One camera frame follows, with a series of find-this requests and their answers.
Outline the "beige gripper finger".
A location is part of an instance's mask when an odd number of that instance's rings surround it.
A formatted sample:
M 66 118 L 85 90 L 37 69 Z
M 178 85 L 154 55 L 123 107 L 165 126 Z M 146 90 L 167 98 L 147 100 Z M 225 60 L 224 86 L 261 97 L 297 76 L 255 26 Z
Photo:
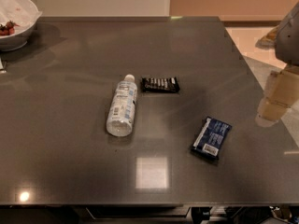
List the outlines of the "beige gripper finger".
M 298 100 L 299 66 L 288 64 L 279 72 L 272 71 L 257 109 L 256 123 L 261 127 L 273 126 Z

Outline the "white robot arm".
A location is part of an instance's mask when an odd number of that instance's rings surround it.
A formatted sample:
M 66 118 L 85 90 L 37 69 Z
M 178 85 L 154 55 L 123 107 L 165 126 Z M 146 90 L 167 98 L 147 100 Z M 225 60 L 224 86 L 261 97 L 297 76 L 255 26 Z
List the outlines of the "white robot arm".
M 299 3 L 278 26 L 275 55 L 286 67 L 272 71 L 266 80 L 255 118 L 262 127 L 276 124 L 299 100 Z

